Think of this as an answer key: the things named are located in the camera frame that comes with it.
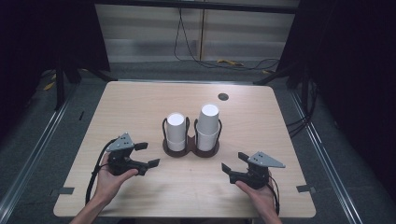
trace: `human hand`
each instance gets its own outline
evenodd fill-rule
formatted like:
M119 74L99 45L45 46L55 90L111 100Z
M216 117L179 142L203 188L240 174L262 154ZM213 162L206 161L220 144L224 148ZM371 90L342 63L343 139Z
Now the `human hand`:
M273 188L271 178L268 184L271 186L271 188ZM282 223L276 214L274 194L267 186L264 186L261 189L253 189L246 183L239 180L235 182L235 185L248 195L253 203L253 206L259 212L260 217L265 221L266 224Z
M109 204L111 200L117 195L121 185L125 180L137 175L136 169L128 170L122 175L113 175L107 164L109 153L106 153L102 159L99 170L96 191L93 194L93 199L99 199L104 204Z

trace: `white cup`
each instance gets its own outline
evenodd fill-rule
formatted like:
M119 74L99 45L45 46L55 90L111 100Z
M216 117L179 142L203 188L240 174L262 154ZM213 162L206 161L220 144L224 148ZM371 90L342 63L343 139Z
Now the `white cup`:
M179 144L186 140L186 120L180 113L172 113L166 119L166 140Z
M213 104L203 105L198 118L197 130L205 135L219 131L219 108Z
M197 130L197 137L198 137L196 141L197 148L202 151L208 151L212 149L216 145L216 141L218 139L218 133L219 131L207 135Z
M168 147L172 151L181 151L181 150L183 150L186 147L186 144L185 144L186 142L185 141L182 141L180 143L174 143L174 142L171 142L169 140L166 140L166 142L168 144Z

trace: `gray floor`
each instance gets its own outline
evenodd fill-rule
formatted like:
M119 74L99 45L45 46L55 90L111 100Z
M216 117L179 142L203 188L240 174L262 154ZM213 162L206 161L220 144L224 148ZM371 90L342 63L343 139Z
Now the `gray floor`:
M254 66L254 62L245 62ZM113 63L113 77L143 80L231 81L248 84L266 77L260 70L232 71L204 68L194 62L172 63ZM54 190L61 188L68 170L78 152L84 134L106 83L82 72L83 79L77 85L69 106L27 182L8 223L67 223L70 218L56 217L52 209L57 200ZM269 84L275 93L285 123L299 119L299 114L286 89L286 78ZM26 107L20 123L0 146L0 197L4 199L11 184L28 160L35 144L54 113L56 90L43 91L49 81L43 78L31 103ZM67 92L72 90L67 85ZM320 96L314 112L313 124L332 159L347 192L361 217L362 223L396 223L396 207L370 167L350 146L344 135L336 129L332 116ZM332 183L323 168L318 153L303 130L292 138L298 159L308 186L315 189L312 198L317 214L309 219L282 219L284 223L352 223L335 194ZM96 223L117 223L116 218L100 217Z

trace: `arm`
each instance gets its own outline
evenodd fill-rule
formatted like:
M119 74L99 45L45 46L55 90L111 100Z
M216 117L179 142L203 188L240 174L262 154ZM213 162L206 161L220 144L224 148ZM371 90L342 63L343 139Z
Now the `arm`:
M102 159L102 164L105 165L108 160L108 153ZM137 175L137 170L129 170L122 175L115 176L108 170L108 166L103 166L98 173L96 191L92 199L85 205L84 208L71 221L73 224L77 223L92 223L99 213L113 200L117 195L121 185L125 180Z
M265 186L262 189L252 189L242 181L236 181L235 185L248 195L254 207L259 212L260 217L266 224L282 223L279 216L276 214L274 195L268 187Z

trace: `wooden table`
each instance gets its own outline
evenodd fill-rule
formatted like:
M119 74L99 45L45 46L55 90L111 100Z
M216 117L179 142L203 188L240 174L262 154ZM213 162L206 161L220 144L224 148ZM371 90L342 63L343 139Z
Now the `wooden table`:
M220 93L229 96L221 101ZM193 121L205 103L219 107L223 129L219 152L200 158L192 152L172 158L163 151L162 122L172 112ZM159 83L110 82L80 146L65 187L71 195L60 195L54 213L73 217L84 206L85 192L100 151L111 139L128 132L135 143L148 142L148 149L134 151L136 161L161 159L145 176L124 183L103 217L256 217L248 196L221 171L224 162L234 171L247 171L237 158L239 151L253 155L261 150L286 165L270 169L279 185L281 217L312 217L316 213L305 185L288 131L274 92L269 87Z

